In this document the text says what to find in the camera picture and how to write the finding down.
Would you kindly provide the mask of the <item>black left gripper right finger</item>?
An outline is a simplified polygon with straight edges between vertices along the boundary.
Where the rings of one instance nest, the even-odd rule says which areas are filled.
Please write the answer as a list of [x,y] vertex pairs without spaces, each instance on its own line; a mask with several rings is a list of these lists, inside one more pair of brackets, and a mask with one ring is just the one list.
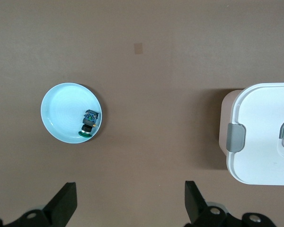
[[186,227],[274,227],[275,223],[260,213],[248,212],[236,218],[216,202],[206,202],[194,181],[185,181],[185,208],[190,222]]

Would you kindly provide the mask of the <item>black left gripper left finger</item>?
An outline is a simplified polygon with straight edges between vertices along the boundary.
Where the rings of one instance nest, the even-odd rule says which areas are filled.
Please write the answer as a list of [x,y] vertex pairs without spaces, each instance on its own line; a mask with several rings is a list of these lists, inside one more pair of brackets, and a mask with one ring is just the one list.
[[42,209],[30,210],[6,226],[65,227],[76,208],[76,183],[66,183]]

